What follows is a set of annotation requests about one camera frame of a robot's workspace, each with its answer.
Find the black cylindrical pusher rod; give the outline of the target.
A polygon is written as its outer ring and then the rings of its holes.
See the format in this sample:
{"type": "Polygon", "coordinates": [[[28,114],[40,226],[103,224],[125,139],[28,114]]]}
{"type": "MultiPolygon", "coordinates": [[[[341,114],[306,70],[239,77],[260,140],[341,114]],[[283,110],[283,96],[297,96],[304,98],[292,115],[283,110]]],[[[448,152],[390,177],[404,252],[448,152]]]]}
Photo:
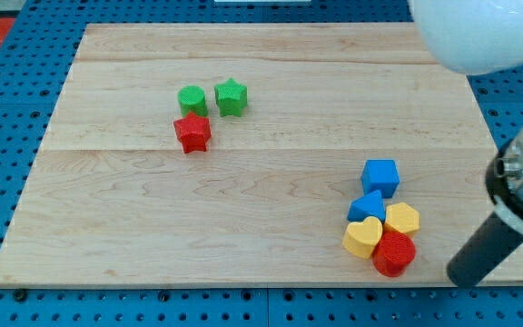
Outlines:
{"type": "Polygon", "coordinates": [[[474,287],[522,243],[523,234],[492,213],[451,258],[447,276],[458,287],[474,287]]]}

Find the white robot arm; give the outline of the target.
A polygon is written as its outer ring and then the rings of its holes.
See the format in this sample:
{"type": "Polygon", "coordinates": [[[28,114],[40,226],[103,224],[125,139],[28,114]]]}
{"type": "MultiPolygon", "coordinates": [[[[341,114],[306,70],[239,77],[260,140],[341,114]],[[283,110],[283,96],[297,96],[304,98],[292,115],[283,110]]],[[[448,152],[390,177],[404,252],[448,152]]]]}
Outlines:
{"type": "MultiPolygon", "coordinates": [[[[435,59],[464,75],[523,65],[523,0],[410,0],[421,39],[435,59]]],[[[489,164],[492,214],[449,261],[458,287],[480,283],[523,243],[523,127],[489,164]]]]}

